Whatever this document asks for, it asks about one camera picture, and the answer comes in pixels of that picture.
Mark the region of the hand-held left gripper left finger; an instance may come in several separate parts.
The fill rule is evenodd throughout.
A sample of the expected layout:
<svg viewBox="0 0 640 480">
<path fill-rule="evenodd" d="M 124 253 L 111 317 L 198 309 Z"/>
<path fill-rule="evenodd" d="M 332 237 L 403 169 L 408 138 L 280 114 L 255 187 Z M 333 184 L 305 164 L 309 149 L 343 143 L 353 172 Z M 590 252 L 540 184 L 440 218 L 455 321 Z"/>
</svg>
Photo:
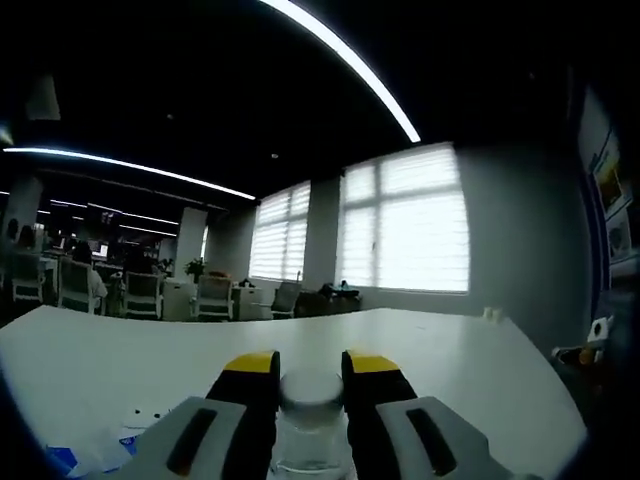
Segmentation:
<svg viewBox="0 0 640 480">
<path fill-rule="evenodd" d="M 145 431 L 119 479 L 264 479 L 276 441 L 280 353 L 243 354 L 203 398 L 190 397 Z"/>
</svg>

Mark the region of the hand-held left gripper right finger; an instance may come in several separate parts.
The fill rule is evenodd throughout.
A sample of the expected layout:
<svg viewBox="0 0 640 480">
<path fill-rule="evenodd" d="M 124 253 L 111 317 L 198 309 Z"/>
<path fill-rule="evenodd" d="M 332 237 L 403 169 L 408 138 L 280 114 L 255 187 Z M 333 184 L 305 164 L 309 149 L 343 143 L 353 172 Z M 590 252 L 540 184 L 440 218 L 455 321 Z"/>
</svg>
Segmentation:
<svg viewBox="0 0 640 480">
<path fill-rule="evenodd" d="M 360 479 L 503 479 L 486 436 L 434 397 L 420 397 L 381 355 L 341 359 L 347 438 Z"/>
</svg>

